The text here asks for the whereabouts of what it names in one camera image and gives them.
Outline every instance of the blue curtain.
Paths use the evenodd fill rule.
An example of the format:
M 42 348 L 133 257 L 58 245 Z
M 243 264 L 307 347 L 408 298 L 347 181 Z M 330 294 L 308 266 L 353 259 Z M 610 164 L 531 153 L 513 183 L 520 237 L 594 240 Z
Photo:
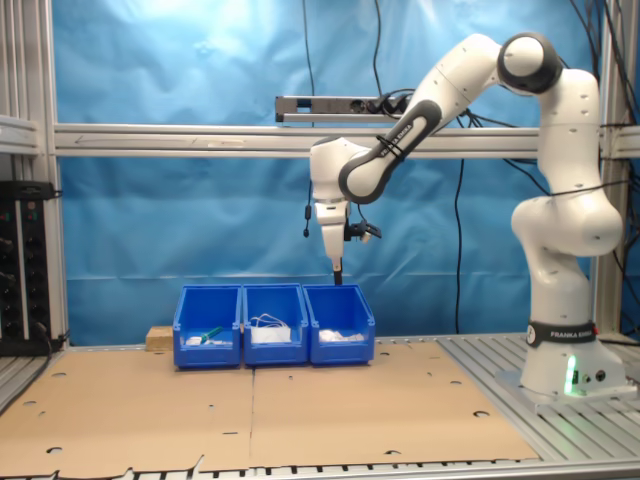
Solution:
M 373 0 L 308 0 L 317 95 L 377 95 Z M 384 91 L 415 87 L 467 35 L 547 35 L 590 68 L 569 2 L 381 0 Z M 274 125 L 277 95 L 309 95 L 301 0 L 54 0 L 60 122 Z M 500 88 L 473 110 L 538 123 L 534 99 Z M 71 339 L 144 340 L 189 283 L 330 283 L 319 228 L 302 236 L 309 167 L 291 159 L 63 158 Z M 363 208 L 383 239 L 349 244 L 346 281 L 379 335 L 452 333 L 459 160 L 409 160 Z M 541 176 L 535 169 L 538 178 Z M 469 160 L 460 196 L 461 329 L 522 331 L 529 276 L 515 206 L 539 192 L 499 159 Z

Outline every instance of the cardboard sheet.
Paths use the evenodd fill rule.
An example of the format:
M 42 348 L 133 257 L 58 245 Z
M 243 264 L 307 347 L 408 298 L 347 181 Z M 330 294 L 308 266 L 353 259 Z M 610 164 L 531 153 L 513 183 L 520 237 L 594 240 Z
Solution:
M 537 458 L 435 343 L 380 345 L 368 367 L 259 369 L 254 395 L 253 466 Z
M 68 353 L 0 416 L 0 478 L 188 470 L 202 456 L 200 471 L 536 454 L 434 343 L 255 379 L 177 372 L 170 353 Z
M 252 380 L 176 372 L 170 353 L 68 353 L 0 416 L 0 478 L 188 470 L 202 455 L 248 468 Z

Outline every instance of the blue plastic bin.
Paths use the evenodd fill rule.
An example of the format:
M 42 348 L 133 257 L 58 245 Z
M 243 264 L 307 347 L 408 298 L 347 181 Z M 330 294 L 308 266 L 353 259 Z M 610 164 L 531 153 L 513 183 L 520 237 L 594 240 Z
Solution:
M 240 285 L 185 285 L 173 320 L 173 363 L 180 368 L 240 365 Z M 216 327 L 213 340 L 230 345 L 186 345 Z
M 357 285 L 314 285 L 303 288 L 311 323 L 311 363 L 348 365 L 373 359 L 376 323 Z M 320 330 L 344 337 L 361 333 L 363 341 L 320 342 Z
M 247 365 L 301 364 L 308 359 L 309 320 L 299 284 L 245 285 L 243 288 L 244 361 Z M 291 343 L 251 343 L 252 317 L 263 313 L 291 328 Z

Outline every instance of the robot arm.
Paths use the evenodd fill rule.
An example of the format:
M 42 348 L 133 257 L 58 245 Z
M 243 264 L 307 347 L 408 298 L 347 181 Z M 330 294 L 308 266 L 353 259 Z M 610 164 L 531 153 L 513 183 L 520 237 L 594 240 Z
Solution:
M 341 283 L 349 202 L 377 200 L 407 155 L 490 86 L 500 82 L 517 93 L 536 94 L 553 85 L 561 71 L 553 47 L 542 36 L 517 35 L 501 48 L 484 35 L 471 35 L 427 74 L 406 112 L 373 148 L 344 138 L 327 138 L 314 145 L 311 180 L 316 218 L 336 283 Z M 360 231 L 368 227 L 372 226 L 364 225 Z
M 472 35 L 429 72 L 406 113 L 373 148 L 344 138 L 312 147 L 316 216 L 336 283 L 353 230 L 346 227 L 350 202 L 380 197 L 393 170 L 425 137 L 497 83 L 538 97 L 538 168 L 552 192 L 522 202 L 511 220 L 531 275 L 530 348 L 521 384 L 550 399 L 624 392 L 630 387 L 622 362 L 596 339 L 589 282 L 576 260 L 609 253 L 622 234 L 620 214 L 600 188 L 598 85 L 585 71 L 564 69 L 541 35 L 516 35 L 502 47 Z M 368 227 L 356 230 L 367 235 Z

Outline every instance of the black band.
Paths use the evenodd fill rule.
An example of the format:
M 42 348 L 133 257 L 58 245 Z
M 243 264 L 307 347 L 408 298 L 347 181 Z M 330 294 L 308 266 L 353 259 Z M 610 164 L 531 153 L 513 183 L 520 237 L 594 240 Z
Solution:
M 596 339 L 596 326 L 593 322 L 582 325 L 550 325 L 529 320 L 527 344 L 536 348 L 542 342 L 550 343 L 588 343 Z
M 530 75 L 514 75 L 505 65 L 504 56 L 509 45 L 519 38 L 533 38 L 542 47 L 542 64 Z M 551 88 L 560 78 L 562 63 L 551 42 L 539 33 L 520 33 L 505 42 L 498 55 L 498 76 L 502 83 L 512 88 L 531 93 L 543 93 Z
M 413 128 L 414 121 L 417 118 L 423 118 L 425 120 L 425 126 L 422 128 L 420 132 L 415 136 L 415 138 L 407 145 L 404 149 L 398 147 L 398 143 L 400 140 L 405 137 Z M 433 132 L 438 124 L 442 120 L 442 110 L 432 100 L 422 100 L 418 102 L 414 107 L 411 108 L 399 121 L 396 125 L 391 129 L 391 131 L 385 135 L 385 140 L 383 142 L 378 141 L 379 143 L 375 145 L 369 152 L 365 155 L 358 157 L 355 160 L 351 160 L 340 170 L 340 175 L 338 177 L 338 185 L 340 186 L 340 190 L 347 198 L 347 200 L 357 203 L 359 205 L 366 205 L 377 200 L 380 195 L 382 195 L 382 191 L 386 186 L 389 178 L 391 178 L 391 173 L 393 170 L 406 158 L 406 156 L 411 153 L 413 149 L 415 149 L 422 140 L 424 140 L 431 132 Z M 388 153 L 392 153 L 395 158 L 382 174 L 382 178 L 376 185 L 376 188 L 369 195 L 359 196 L 355 195 L 353 192 L 349 190 L 349 186 L 347 185 L 347 179 L 351 172 L 353 172 L 356 168 L 374 160 L 377 157 L 384 157 Z

